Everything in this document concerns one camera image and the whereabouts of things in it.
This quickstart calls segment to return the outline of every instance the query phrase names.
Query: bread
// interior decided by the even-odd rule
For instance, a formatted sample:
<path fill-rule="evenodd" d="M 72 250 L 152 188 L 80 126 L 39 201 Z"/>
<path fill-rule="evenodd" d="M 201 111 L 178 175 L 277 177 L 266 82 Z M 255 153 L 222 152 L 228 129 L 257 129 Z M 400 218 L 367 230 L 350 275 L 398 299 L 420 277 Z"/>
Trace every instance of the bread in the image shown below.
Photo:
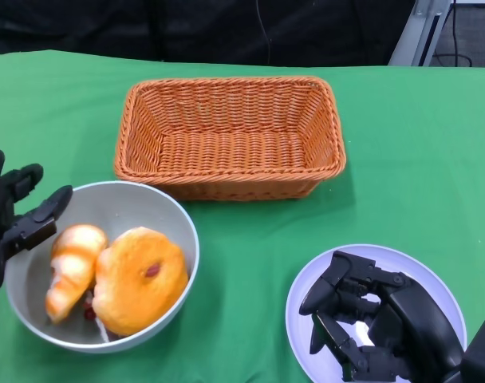
<path fill-rule="evenodd" d="M 65 229 L 51 250 L 53 281 L 45 296 L 45 310 L 53 323 L 66 318 L 88 288 L 93 286 L 98 256 L 108 236 L 92 225 Z"/>
<path fill-rule="evenodd" d="M 92 307 L 109 331 L 132 335 L 166 314 L 187 280 L 182 250 L 158 231 L 138 227 L 97 260 Z"/>

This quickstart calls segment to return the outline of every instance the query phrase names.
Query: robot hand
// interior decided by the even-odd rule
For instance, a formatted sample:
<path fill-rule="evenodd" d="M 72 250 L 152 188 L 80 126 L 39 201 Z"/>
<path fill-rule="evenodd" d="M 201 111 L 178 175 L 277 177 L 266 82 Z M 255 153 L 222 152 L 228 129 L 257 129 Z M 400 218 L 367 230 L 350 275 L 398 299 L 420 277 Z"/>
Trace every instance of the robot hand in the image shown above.
<path fill-rule="evenodd" d="M 43 169 L 41 165 L 32 164 L 2 176 L 4 162 L 5 156 L 0 151 L 0 287 L 6 262 L 20 251 L 30 250 L 54 235 L 55 221 L 73 195 L 72 187 L 64 186 L 37 208 L 24 215 L 15 215 L 14 204 L 35 189 L 42 179 Z"/>
<path fill-rule="evenodd" d="M 381 302 L 370 302 L 366 294 Z M 310 353 L 327 345 L 344 381 L 485 383 L 485 323 L 466 353 L 443 311 L 414 279 L 335 251 L 299 309 L 314 323 Z M 338 322 L 364 322 L 374 346 L 358 347 Z"/>

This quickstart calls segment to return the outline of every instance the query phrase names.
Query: pastry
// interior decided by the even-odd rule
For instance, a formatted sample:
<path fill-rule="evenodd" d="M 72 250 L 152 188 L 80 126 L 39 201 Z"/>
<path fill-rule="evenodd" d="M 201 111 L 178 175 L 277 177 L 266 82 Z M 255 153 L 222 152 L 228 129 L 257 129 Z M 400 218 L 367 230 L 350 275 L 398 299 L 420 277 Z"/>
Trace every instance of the pastry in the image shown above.
<path fill-rule="evenodd" d="M 93 286 L 97 257 L 108 246 L 108 236 L 92 225 L 65 229 L 51 250 L 53 281 L 45 296 L 45 310 L 53 323 L 69 315 L 73 306 Z"/>
<path fill-rule="evenodd" d="M 96 265 L 92 306 L 104 326 L 128 336 L 161 318 L 187 285 L 183 252 L 145 227 L 126 231 Z"/>

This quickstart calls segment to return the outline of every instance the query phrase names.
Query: orange wicker basket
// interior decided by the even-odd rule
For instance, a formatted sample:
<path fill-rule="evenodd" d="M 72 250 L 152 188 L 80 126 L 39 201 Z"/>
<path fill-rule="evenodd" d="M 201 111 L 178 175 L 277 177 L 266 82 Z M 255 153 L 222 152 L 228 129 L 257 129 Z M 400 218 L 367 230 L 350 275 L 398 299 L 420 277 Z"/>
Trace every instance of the orange wicker basket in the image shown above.
<path fill-rule="evenodd" d="M 128 93 L 115 173 L 177 199 L 301 198 L 345 166 L 316 77 L 145 81 Z"/>

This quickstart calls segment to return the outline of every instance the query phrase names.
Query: green tablecloth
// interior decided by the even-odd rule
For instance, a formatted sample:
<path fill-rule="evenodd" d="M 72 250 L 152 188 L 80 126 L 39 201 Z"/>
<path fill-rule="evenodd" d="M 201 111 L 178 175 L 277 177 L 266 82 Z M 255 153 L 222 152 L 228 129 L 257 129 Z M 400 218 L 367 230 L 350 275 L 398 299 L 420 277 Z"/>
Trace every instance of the green tablecloth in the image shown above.
<path fill-rule="evenodd" d="M 18 53 L 0 57 L 6 169 L 45 177 L 25 211 L 62 184 L 115 179 L 124 97 L 160 77 L 314 74 L 337 97 L 349 163 L 307 199 L 185 203 L 202 262 L 178 318 L 125 353 L 90 356 L 37 338 L 0 293 L 0 382 L 308 381 L 289 347 L 286 296 L 321 252 L 394 247 L 432 268 L 471 339 L 485 318 L 485 69 L 272 69 Z"/>

